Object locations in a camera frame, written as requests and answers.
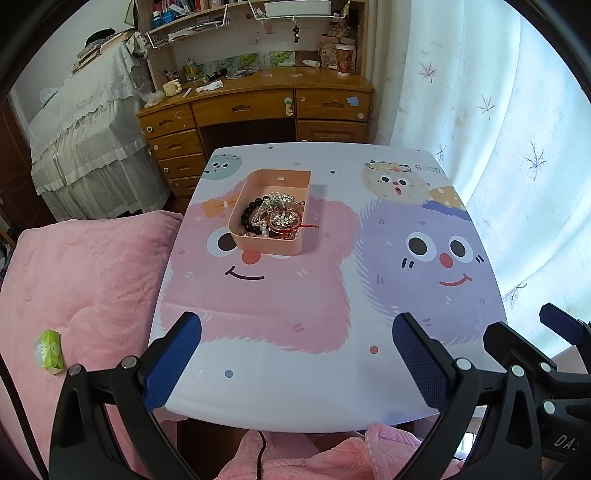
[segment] pink blanket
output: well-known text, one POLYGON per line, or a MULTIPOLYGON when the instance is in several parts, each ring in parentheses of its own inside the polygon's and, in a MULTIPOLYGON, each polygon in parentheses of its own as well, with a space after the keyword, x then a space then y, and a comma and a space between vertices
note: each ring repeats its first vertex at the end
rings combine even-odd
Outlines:
MULTIPOLYGON (((37 367, 33 341, 46 329, 60 332, 66 368, 112 368, 127 355, 142 354, 182 218, 159 211, 70 220, 21 235, 0 292, 0 352, 46 463, 65 373, 52 376, 37 367)), ((130 466, 143 473, 121 419, 112 413, 130 466)), ((0 422, 37 472, 1 382, 0 422)))
MULTIPOLYGON (((421 444, 411 433, 380 423, 370 426, 365 438, 351 437, 326 452, 303 433, 264 435, 265 480, 392 480, 421 444)), ((254 480, 261 446, 259 433, 249 430, 216 480, 254 480)), ((453 460, 443 478, 458 473, 462 464, 453 460)))

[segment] cartoon eye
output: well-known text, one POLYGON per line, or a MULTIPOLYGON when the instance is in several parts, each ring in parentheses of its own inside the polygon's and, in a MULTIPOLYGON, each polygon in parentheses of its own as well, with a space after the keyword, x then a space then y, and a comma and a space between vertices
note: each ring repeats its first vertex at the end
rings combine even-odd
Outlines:
POLYGON ((430 236, 422 232, 413 232, 407 237, 407 248, 410 254, 421 262, 430 262, 437 255, 435 243, 430 236))
POLYGON ((462 236, 454 235, 449 239, 449 250, 462 263, 470 263, 474 259, 472 247, 462 236))
POLYGON ((236 249, 236 244, 227 226, 215 230, 207 239, 207 251, 214 257, 227 257, 236 249))

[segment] white storage box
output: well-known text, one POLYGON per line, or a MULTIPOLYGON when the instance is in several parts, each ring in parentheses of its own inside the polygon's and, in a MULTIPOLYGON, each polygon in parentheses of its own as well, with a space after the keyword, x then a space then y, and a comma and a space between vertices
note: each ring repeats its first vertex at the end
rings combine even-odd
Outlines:
POLYGON ((293 15, 330 16, 330 0, 289 0, 265 4, 268 17, 292 17, 293 15))

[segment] tablecloth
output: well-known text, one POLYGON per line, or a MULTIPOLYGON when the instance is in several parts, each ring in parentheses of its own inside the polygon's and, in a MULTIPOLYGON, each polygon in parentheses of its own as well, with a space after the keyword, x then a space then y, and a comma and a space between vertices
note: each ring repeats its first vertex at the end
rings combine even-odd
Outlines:
POLYGON ((166 408, 279 432, 342 432, 434 413, 392 341, 410 312, 453 357, 484 351, 505 321, 486 252, 451 182, 424 151, 299 143, 215 151, 168 262, 151 340, 184 311, 202 342, 166 408), (241 252, 228 219, 260 168, 311 171, 295 257, 241 252))

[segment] door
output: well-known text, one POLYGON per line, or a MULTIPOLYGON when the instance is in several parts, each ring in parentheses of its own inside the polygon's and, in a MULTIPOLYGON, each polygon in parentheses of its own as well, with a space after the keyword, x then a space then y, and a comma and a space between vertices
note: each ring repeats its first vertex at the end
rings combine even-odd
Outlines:
POLYGON ((0 106, 0 210, 19 230, 55 223, 31 178, 31 151, 8 99, 0 106))

